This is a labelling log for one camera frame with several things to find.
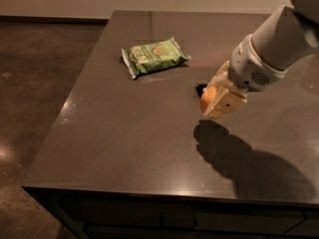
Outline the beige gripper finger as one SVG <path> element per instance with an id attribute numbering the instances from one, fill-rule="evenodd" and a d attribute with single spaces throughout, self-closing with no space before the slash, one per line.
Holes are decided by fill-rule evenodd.
<path id="1" fill-rule="evenodd" d="M 203 115 L 212 120 L 220 120 L 247 103 L 247 89 L 235 86 L 221 87 Z"/>
<path id="2" fill-rule="evenodd" d="M 228 78 L 229 62 L 226 61 L 216 72 L 213 78 L 207 84 L 208 88 L 215 87 L 217 90 L 221 87 L 229 88 L 230 80 Z"/>

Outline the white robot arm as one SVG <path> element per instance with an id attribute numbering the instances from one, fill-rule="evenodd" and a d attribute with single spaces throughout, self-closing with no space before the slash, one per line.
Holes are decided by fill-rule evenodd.
<path id="1" fill-rule="evenodd" d="M 200 109 L 222 119 L 282 80 L 289 67 L 319 51 L 319 0 L 290 0 L 247 35 L 203 89 Z"/>

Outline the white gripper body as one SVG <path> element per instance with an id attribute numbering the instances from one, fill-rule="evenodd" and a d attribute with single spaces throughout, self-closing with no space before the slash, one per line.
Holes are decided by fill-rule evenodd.
<path id="1" fill-rule="evenodd" d="M 277 70 L 261 59 L 253 46 L 252 35 L 247 35 L 241 41 L 229 59 L 229 79 L 250 92 L 266 90 L 282 80 L 286 73 L 286 70 Z"/>

